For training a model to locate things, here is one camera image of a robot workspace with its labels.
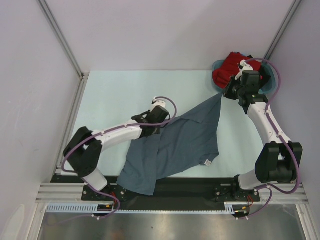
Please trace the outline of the grey-blue t shirt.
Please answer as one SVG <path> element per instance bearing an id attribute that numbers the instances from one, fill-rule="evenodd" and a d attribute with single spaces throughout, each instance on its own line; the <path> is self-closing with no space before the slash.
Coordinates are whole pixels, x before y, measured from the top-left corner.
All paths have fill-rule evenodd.
<path id="1" fill-rule="evenodd" d="M 199 165 L 210 166 L 219 155 L 221 104 L 219 93 L 176 117 L 159 134 L 132 140 L 117 184 L 152 196 L 158 180 Z"/>

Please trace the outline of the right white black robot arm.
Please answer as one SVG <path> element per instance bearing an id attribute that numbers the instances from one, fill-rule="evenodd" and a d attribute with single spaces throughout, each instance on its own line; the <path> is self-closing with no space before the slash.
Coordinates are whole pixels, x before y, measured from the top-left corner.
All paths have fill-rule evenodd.
<path id="1" fill-rule="evenodd" d="M 257 192 L 264 188 L 292 194 L 301 183 L 299 164 L 303 147 L 299 142 L 292 142 L 281 129 L 268 98 L 259 93 L 260 79 L 258 71 L 242 69 L 231 77 L 223 91 L 225 98 L 238 101 L 263 143 L 254 169 L 234 178 L 237 184 L 230 188 L 230 194 L 237 201 L 247 197 L 249 190 Z"/>

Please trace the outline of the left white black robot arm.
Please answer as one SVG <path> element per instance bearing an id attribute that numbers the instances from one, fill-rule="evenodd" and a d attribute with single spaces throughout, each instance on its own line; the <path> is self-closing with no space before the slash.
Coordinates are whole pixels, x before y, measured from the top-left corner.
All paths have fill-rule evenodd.
<path id="1" fill-rule="evenodd" d="M 92 188 L 98 199 L 105 200 L 110 196 L 111 186 L 98 169 L 101 153 L 124 142 L 159 134 L 169 119 L 169 111 L 155 104 L 150 110 L 133 116 L 123 125 L 101 131 L 81 127 L 64 149 L 64 161 Z"/>

